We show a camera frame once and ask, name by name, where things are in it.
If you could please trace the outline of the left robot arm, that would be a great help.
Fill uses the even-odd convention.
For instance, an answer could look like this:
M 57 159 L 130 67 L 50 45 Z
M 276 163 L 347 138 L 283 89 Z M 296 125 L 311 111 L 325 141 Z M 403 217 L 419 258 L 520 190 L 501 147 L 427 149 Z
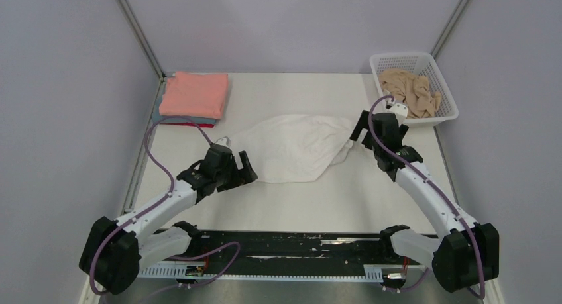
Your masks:
M 182 255 L 197 259 L 203 243 L 186 222 L 161 231 L 177 214 L 215 192 L 228 191 L 258 179 L 246 151 L 234 155 L 224 144 L 211 144 L 203 159 L 180 172 L 170 186 L 147 204 L 116 219 L 101 217 L 89 232 L 80 269 L 97 295 L 118 295 L 145 268 Z

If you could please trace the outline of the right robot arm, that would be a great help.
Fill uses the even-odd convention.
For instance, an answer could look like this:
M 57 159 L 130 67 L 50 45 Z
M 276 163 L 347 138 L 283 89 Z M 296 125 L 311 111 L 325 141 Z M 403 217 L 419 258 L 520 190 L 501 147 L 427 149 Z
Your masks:
M 377 166 L 401 187 L 433 226 L 436 237 L 418 234 L 407 225 L 380 232 L 378 253 L 386 262 L 414 260 L 430 269 L 450 293 L 467 289 L 484 299 L 486 281 L 499 275 L 500 236 L 490 223 L 480 224 L 448 198 L 434 182 L 421 155 L 402 143 L 408 127 L 394 113 L 363 111 L 350 139 L 366 134 L 362 145 L 372 150 Z

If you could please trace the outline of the white t-shirt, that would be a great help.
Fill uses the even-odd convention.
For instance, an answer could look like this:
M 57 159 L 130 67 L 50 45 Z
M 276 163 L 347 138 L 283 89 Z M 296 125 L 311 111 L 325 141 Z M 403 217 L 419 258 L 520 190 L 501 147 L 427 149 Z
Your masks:
M 262 183 L 307 183 L 345 161 L 354 123 L 323 115 L 280 115 L 229 137 Z

